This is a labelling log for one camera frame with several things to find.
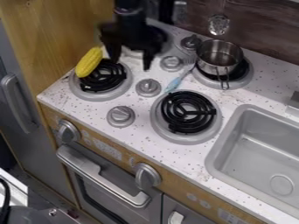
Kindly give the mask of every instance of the cord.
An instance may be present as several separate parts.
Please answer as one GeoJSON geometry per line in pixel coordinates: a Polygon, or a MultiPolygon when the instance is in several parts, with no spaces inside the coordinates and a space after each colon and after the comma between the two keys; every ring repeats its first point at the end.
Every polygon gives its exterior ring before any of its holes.
{"type": "Polygon", "coordinates": [[[5,190],[4,203],[0,211],[0,224],[5,224],[7,223],[8,215],[10,213],[10,187],[2,178],[0,178],[0,183],[5,190]]]}

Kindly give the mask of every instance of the refrigerator handle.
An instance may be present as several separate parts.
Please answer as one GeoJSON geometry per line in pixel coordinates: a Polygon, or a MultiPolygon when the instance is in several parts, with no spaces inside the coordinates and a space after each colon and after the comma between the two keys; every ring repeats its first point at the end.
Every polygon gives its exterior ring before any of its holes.
{"type": "Polygon", "coordinates": [[[20,125],[21,129],[25,134],[29,134],[33,132],[38,126],[36,123],[32,121],[32,119],[28,119],[22,113],[21,107],[18,104],[17,95],[15,92],[15,88],[19,88],[17,76],[13,73],[7,74],[2,78],[1,80],[1,87],[3,89],[6,101],[8,102],[8,105],[10,106],[12,114],[15,116],[17,123],[20,125]]]}

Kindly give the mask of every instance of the yellow corn cob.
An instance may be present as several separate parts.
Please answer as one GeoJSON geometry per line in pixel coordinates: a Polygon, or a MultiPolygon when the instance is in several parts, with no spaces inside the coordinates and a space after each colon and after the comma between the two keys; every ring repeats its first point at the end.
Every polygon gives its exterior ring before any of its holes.
{"type": "Polygon", "coordinates": [[[79,78],[87,77],[99,65],[103,58],[103,52],[96,46],[90,49],[79,61],[75,68],[75,73],[79,78]]]}

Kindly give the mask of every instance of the floor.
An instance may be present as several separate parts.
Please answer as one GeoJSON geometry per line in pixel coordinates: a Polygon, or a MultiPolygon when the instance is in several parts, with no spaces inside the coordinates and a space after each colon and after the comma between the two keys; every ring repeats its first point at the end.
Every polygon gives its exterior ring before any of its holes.
{"type": "Polygon", "coordinates": [[[26,186],[29,186],[29,207],[38,210],[44,210],[51,207],[59,207],[67,210],[72,209],[55,193],[46,189],[37,180],[23,172],[18,165],[15,165],[14,168],[10,169],[9,173],[26,186]]]}

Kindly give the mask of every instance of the sink drain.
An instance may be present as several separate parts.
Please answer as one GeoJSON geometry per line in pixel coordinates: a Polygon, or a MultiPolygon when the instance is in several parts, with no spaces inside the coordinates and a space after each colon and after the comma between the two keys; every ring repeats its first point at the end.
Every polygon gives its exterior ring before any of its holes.
{"type": "Polygon", "coordinates": [[[288,177],[275,175],[270,180],[271,189],[282,196],[289,195],[294,190],[294,183],[288,177]]]}

